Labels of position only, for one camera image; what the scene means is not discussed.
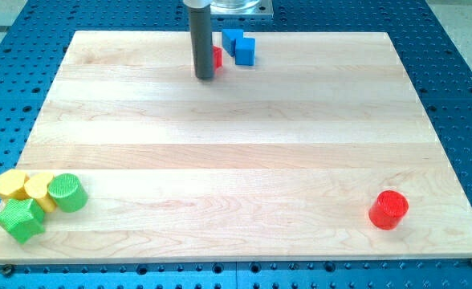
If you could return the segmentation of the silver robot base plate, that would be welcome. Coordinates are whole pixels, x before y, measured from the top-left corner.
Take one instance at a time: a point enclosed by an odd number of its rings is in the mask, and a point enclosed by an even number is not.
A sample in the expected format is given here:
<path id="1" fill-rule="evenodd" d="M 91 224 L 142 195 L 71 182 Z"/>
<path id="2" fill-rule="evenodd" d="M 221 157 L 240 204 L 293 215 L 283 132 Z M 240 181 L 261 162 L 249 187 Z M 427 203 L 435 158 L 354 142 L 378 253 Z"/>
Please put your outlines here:
<path id="1" fill-rule="evenodd" d="M 212 18 L 273 18 L 272 0 L 213 0 Z"/>

